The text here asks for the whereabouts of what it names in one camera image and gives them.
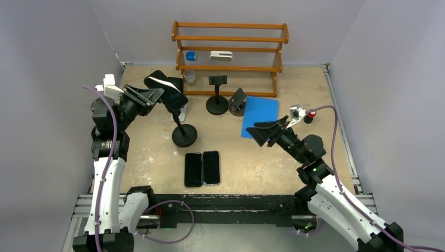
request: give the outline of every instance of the wooden shelf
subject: wooden shelf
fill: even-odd
[[[229,28],[229,29],[265,29],[265,30],[280,30],[280,36],[276,37],[261,37],[261,36],[215,36],[215,35],[181,35],[180,28]],[[182,41],[230,41],[230,42],[264,42],[264,43],[277,43],[276,48],[254,48],[254,47],[221,47],[221,46],[183,46]],[[283,44],[289,42],[289,31],[287,24],[231,24],[231,23],[181,23],[174,21],[172,29],[172,41],[177,42],[177,58],[176,69],[181,71],[181,76],[184,77],[184,70],[201,70],[201,71],[253,71],[253,72],[270,72],[272,78],[272,90],[271,93],[266,92],[249,92],[246,91],[248,96],[263,96],[263,97],[276,97],[277,96],[277,73],[283,70],[283,63],[281,60],[281,48]],[[232,51],[242,53],[275,53],[273,62],[262,66],[230,66],[230,62],[227,65],[198,65],[199,62],[195,62],[196,65],[188,65],[184,59],[185,51]],[[185,90],[186,95],[213,95],[213,92],[209,91],[189,91]],[[234,92],[221,92],[223,96],[232,96]]]

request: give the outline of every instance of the blue sheet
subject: blue sheet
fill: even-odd
[[[242,121],[241,137],[252,138],[246,128],[252,127],[255,122],[268,122],[278,120],[280,102],[277,100],[248,96],[244,119]]]

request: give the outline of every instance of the wooden table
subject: wooden table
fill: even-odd
[[[125,84],[145,88],[143,79],[154,70],[167,76],[180,77],[171,67],[127,66],[122,78]],[[221,90],[236,91],[238,87],[256,92],[270,92],[270,73],[258,72],[197,72],[197,81],[187,89],[212,90],[208,76],[227,75],[228,84]],[[284,68],[277,79],[280,101],[279,118],[289,115],[289,106],[299,104],[305,109],[332,104],[321,68]],[[190,96],[184,123],[198,131],[197,141],[190,147],[179,148],[171,135],[176,124],[162,104],[147,117],[137,117],[128,127],[130,149],[122,177],[121,192],[131,186],[151,185],[155,193],[196,194],[294,194],[304,184],[296,168],[300,164],[278,145],[260,148],[253,139],[240,136],[243,117],[227,111],[215,116],[207,112],[208,97]],[[302,139],[308,134],[319,135],[327,154],[324,160],[331,165],[330,147],[334,113],[323,110],[311,124],[300,122],[293,129]],[[184,155],[189,152],[217,150],[221,155],[221,184],[186,188],[184,186]],[[349,163],[340,131],[337,133],[335,163],[341,181],[353,192]]]

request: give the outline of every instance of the smartphone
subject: smartphone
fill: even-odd
[[[203,182],[205,185],[217,185],[221,182],[220,155],[217,151],[203,153]]]
[[[185,154],[185,187],[203,185],[203,155],[201,153]]]

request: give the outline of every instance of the black bottle with red cap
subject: black bottle with red cap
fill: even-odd
[[[314,120],[314,117],[316,114],[317,114],[317,111],[310,112],[303,118],[303,121],[307,124],[311,123]]]

